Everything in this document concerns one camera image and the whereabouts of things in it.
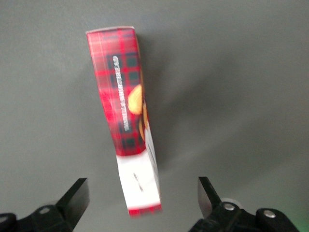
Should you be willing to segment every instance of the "metal screw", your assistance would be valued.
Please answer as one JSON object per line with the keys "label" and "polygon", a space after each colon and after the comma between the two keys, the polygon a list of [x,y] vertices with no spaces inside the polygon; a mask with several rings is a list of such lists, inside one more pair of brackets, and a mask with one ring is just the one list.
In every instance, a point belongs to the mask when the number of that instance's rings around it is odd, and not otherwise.
{"label": "metal screw", "polygon": [[8,219],[8,217],[7,217],[7,216],[6,216],[6,217],[0,217],[0,223],[5,222],[7,219]]}
{"label": "metal screw", "polygon": [[264,215],[265,215],[266,217],[268,217],[268,218],[275,218],[275,217],[276,217],[275,213],[272,212],[272,211],[270,211],[270,210],[265,210],[265,211],[264,211]]}
{"label": "metal screw", "polygon": [[235,209],[235,206],[233,206],[232,204],[230,203],[225,203],[224,204],[224,208],[228,211],[233,211]]}
{"label": "metal screw", "polygon": [[48,213],[49,211],[50,211],[49,208],[44,207],[39,213],[40,213],[40,214],[46,214],[46,213]]}

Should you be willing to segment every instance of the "product packaging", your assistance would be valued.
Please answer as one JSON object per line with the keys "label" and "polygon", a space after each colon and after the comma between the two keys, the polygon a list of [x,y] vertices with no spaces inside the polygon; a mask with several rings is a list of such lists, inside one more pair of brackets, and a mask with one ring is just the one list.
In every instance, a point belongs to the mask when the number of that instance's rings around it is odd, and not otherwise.
{"label": "product packaging", "polygon": [[86,34],[128,212],[139,216],[161,210],[135,30],[113,27]]}

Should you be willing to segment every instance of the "black mechanical part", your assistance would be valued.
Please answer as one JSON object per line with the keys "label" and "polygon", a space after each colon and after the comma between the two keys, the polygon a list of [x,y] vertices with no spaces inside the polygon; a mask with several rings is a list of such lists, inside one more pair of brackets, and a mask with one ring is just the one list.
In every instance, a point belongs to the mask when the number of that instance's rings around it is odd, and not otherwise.
{"label": "black mechanical part", "polygon": [[0,232],[72,232],[88,204],[87,179],[80,178],[55,205],[42,206],[21,220],[0,214]]}
{"label": "black mechanical part", "polygon": [[279,210],[259,209],[252,215],[234,203],[221,202],[207,177],[199,177],[198,203],[204,219],[189,232],[299,232]]}

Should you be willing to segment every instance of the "tartan pattern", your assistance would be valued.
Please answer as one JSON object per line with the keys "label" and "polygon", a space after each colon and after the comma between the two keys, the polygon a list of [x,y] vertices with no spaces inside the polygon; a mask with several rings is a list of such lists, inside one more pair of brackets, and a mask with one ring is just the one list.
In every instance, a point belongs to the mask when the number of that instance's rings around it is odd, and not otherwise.
{"label": "tartan pattern", "polygon": [[[127,98],[140,83],[140,58],[135,31],[130,27],[87,33],[99,96],[119,156],[140,154],[146,149],[139,132],[140,116],[130,113]],[[113,56],[119,60],[129,130],[125,131]]]}
{"label": "tartan pattern", "polygon": [[129,215],[131,217],[138,217],[142,214],[147,214],[147,213],[153,214],[156,211],[161,211],[161,210],[162,210],[162,206],[161,204],[158,204],[158,205],[149,206],[147,208],[129,209]]}

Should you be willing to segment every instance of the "gray wall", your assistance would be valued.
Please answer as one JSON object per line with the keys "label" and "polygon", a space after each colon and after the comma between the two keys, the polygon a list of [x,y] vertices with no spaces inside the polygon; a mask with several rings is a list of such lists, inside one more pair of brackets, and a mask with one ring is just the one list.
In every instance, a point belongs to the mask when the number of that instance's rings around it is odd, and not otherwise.
{"label": "gray wall", "polygon": [[[0,212],[88,177],[75,231],[187,231],[197,177],[309,225],[309,2],[0,1]],[[130,219],[85,32],[139,35],[163,212]]]}

